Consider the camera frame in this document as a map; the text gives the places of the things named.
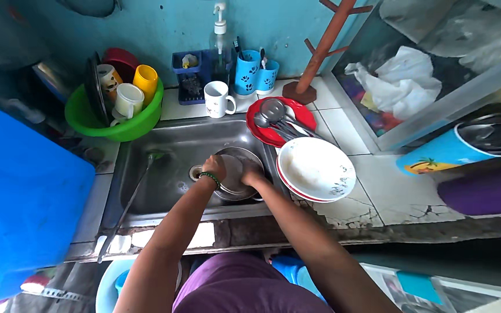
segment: wooden base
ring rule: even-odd
[[[285,86],[283,86],[282,96],[289,98],[289,99],[293,99],[293,100],[300,102],[304,105],[307,105],[307,104],[315,101],[316,100],[316,89],[309,86],[302,94],[297,94],[295,89],[296,89],[298,83],[299,82],[297,82],[297,81],[293,81],[293,82],[290,82],[290,83],[286,84]]]

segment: yellow plastic cup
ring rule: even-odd
[[[148,65],[139,65],[135,71],[135,78],[132,84],[140,88],[144,93],[144,107],[146,107],[156,94],[157,88],[156,70]]]

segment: green bead bracelet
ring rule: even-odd
[[[212,174],[212,173],[208,173],[208,172],[202,172],[198,175],[198,178],[202,177],[202,175],[206,175],[208,177],[211,177],[215,182],[216,184],[218,185],[218,187],[216,187],[216,190],[219,190],[219,180]]]

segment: glass display case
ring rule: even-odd
[[[322,75],[372,153],[419,146],[501,97],[501,2],[367,4]]]

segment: kitchen counter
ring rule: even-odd
[[[291,81],[276,81],[274,92],[268,96],[281,96],[283,85]],[[317,89],[318,98],[307,107],[316,119],[317,132],[350,157],[358,180],[349,196],[334,203],[312,203],[292,197],[342,244],[441,243],[501,237],[501,214],[464,216],[439,198],[437,184],[455,178],[456,174],[402,174],[395,166],[398,155],[372,155],[362,142],[340,106],[342,101],[351,101],[349,98],[336,99],[321,77],[315,77],[311,85]],[[246,112],[261,97],[266,96],[237,99],[237,113]],[[165,90],[162,108],[161,120],[206,116],[204,104],[179,105],[177,89]],[[119,143],[104,138],[85,140],[83,144],[100,147],[106,159],[115,161]],[[105,236],[98,235],[113,171],[111,165],[96,175],[67,262],[96,260],[105,240]],[[104,260],[136,257],[152,232],[153,227],[122,228]],[[272,216],[220,219],[199,225],[186,254],[288,245]]]

